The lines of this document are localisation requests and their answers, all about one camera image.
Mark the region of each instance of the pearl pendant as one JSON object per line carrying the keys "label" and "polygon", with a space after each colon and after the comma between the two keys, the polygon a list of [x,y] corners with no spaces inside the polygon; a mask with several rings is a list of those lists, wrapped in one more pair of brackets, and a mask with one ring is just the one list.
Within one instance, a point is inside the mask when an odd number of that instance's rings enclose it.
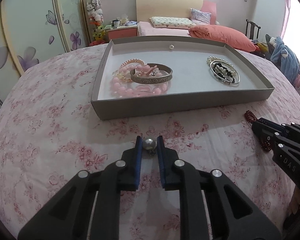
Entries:
{"label": "pearl pendant", "polygon": [[145,138],[142,141],[142,147],[148,151],[150,156],[154,156],[156,154],[157,141],[151,137]]}

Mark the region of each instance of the mug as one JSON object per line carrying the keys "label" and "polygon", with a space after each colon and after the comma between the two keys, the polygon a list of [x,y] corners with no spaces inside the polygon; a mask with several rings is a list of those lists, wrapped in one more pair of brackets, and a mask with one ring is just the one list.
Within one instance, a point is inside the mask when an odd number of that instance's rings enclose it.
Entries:
{"label": "mug", "polygon": [[120,21],[118,21],[118,20],[114,21],[113,23],[114,23],[115,28],[118,28],[120,25]]}

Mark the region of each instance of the headboard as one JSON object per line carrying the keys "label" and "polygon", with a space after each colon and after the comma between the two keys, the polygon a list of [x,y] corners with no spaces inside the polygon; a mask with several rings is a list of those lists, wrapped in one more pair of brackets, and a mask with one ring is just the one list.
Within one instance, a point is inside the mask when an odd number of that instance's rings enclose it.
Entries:
{"label": "headboard", "polygon": [[211,12],[216,21],[216,4],[204,0],[136,0],[137,21],[148,22],[153,16],[189,18],[190,8]]}

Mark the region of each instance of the pink bedsheet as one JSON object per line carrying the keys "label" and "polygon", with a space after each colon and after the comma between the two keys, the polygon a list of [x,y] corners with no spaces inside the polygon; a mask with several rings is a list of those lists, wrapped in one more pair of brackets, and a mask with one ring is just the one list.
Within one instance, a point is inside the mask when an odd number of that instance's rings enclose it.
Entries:
{"label": "pink bedsheet", "polygon": [[138,33],[139,36],[187,36],[189,35],[189,30],[183,29],[169,29],[169,28],[154,28],[149,22],[139,22],[138,23]]}
{"label": "pink bedsheet", "polygon": [[[103,170],[136,136],[162,135],[197,169],[223,171],[279,228],[294,184],[262,151],[243,114],[300,123],[300,96],[269,61],[242,53],[274,85],[270,98],[234,106],[101,121],[90,96],[106,44],[42,62],[0,110],[0,219],[21,227],[78,171]],[[157,157],[142,160],[137,192],[122,192],[120,239],[179,239],[178,192],[160,186]]]}

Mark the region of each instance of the butterfly decal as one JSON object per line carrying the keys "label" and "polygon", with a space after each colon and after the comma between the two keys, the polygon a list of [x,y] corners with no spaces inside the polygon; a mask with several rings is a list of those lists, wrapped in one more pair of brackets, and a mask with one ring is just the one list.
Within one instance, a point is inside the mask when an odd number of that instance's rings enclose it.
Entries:
{"label": "butterfly decal", "polygon": [[[47,21],[46,21],[46,25],[48,25],[48,23],[52,24],[52,25],[57,25],[57,19],[55,14],[48,10],[48,14],[46,15]],[[62,15],[62,20],[65,24],[69,24],[69,20],[65,20],[64,14]]]}

